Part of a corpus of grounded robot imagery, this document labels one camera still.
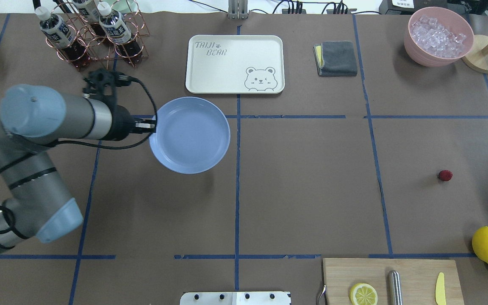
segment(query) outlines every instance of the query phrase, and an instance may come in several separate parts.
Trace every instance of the gray tabletop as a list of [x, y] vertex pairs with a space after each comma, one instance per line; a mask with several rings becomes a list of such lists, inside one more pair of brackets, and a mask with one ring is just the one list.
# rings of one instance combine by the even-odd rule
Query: gray tabletop
[[[227, 154], [201, 174], [171, 172], [147, 144], [49, 151], [85, 221], [0, 256], [0, 304], [176, 305], [187, 291], [283, 290], [307, 305], [325, 257], [455, 259], [465, 303], [488, 304], [488, 267], [470, 244], [488, 226], [488, 76], [461, 61], [414, 63], [402, 44], [407, 16], [144, 18], [150, 57], [116, 69], [158, 106], [194, 95], [184, 83], [197, 34], [279, 36], [285, 89], [199, 95], [231, 128]], [[488, 35], [488, 17], [469, 21]], [[34, 15], [0, 15], [0, 99], [18, 83], [80, 95], [99, 68], [77, 72], [43, 40]], [[312, 47], [335, 40], [354, 43], [356, 77], [318, 77]], [[153, 114], [140, 87], [118, 95], [132, 114]], [[438, 181], [442, 169], [452, 181]], [[9, 196], [0, 178], [0, 202]]]

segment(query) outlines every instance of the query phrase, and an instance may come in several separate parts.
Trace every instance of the knife handle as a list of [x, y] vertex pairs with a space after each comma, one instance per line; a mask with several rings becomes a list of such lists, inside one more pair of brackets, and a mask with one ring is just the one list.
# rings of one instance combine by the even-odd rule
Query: knife handle
[[389, 271], [389, 286], [391, 288], [391, 305], [402, 305], [400, 274], [395, 270]]

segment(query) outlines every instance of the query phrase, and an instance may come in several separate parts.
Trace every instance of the red berry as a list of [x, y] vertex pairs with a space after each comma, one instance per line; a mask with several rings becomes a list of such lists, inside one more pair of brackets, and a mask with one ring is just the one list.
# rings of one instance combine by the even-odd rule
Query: red berry
[[451, 178], [453, 178], [453, 173], [450, 172], [449, 170], [442, 170], [439, 174], [438, 174], [438, 178], [441, 180], [441, 181], [449, 181], [451, 180]]

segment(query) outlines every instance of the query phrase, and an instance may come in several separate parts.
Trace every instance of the white bottle cap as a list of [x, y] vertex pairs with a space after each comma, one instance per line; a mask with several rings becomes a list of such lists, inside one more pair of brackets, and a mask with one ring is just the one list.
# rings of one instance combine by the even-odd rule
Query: white bottle cap
[[103, 16], [108, 16], [112, 12], [110, 4], [106, 2], [99, 2], [99, 4], [97, 5], [97, 10], [99, 10], [99, 13]]
[[35, 15], [42, 21], [48, 20], [50, 19], [50, 16], [52, 16], [48, 8], [45, 8], [44, 6], [39, 6], [35, 9]]

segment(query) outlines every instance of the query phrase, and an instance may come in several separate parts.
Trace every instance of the blue plate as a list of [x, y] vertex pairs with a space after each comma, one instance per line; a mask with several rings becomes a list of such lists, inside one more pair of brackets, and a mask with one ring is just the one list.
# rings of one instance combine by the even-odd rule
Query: blue plate
[[213, 168], [229, 148], [231, 138], [225, 114], [197, 97], [171, 100], [157, 112], [159, 125], [150, 137], [153, 154], [166, 168], [197, 174]]

